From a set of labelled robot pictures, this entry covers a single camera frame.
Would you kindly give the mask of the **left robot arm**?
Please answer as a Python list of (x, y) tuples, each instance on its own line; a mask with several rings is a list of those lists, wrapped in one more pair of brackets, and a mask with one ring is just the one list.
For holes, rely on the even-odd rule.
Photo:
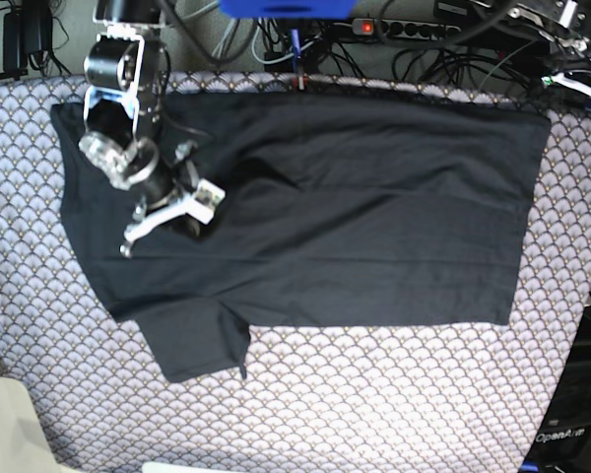
[(581, 1), (510, 1), (499, 24), (549, 43), (543, 88), (563, 88), (591, 102), (591, 8)]

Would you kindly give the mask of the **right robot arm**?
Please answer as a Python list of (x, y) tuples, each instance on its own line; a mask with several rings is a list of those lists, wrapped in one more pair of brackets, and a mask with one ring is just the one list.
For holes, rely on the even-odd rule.
[(120, 252), (130, 257), (134, 243), (155, 228), (185, 218), (198, 233), (225, 197), (199, 176), (190, 160), (192, 141), (179, 146), (167, 163), (154, 138), (165, 116), (168, 77), (160, 72), (167, 52), (159, 1), (100, 1), (94, 20), (105, 27), (84, 62), (86, 132), (80, 151), (112, 187), (137, 197)]

